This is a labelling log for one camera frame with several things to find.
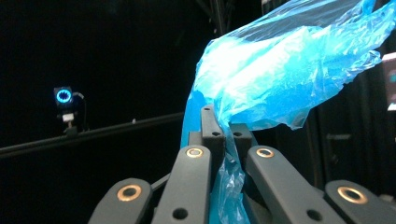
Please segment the blue led light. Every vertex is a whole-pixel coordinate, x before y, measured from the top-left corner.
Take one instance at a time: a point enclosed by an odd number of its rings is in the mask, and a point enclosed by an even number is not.
[[[60,90],[56,93],[56,100],[61,103],[68,103],[72,98],[72,92],[68,90]]]

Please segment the translucent blue plastic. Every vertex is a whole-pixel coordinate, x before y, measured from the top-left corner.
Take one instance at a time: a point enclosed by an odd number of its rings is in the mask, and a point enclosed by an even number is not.
[[[395,25],[396,0],[292,0],[209,43],[197,64],[181,146],[200,131],[200,109],[214,104],[227,154],[211,195],[211,223],[248,223],[241,203],[245,174],[230,123],[251,131],[303,126],[309,110],[380,63],[378,48]]]

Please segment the twisted plastic bag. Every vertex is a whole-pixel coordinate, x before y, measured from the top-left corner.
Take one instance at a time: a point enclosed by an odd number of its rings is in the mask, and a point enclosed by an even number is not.
[[[303,126],[309,110],[380,63],[378,48],[393,30],[396,0],[291,0],[209,43],[197,64],[181,146],[200,131],[200,109],[214,104],[226,135],[226,157],[211,194],[211,223],[248,223],[243,173],[230,123],[251,131],[280,123]]]

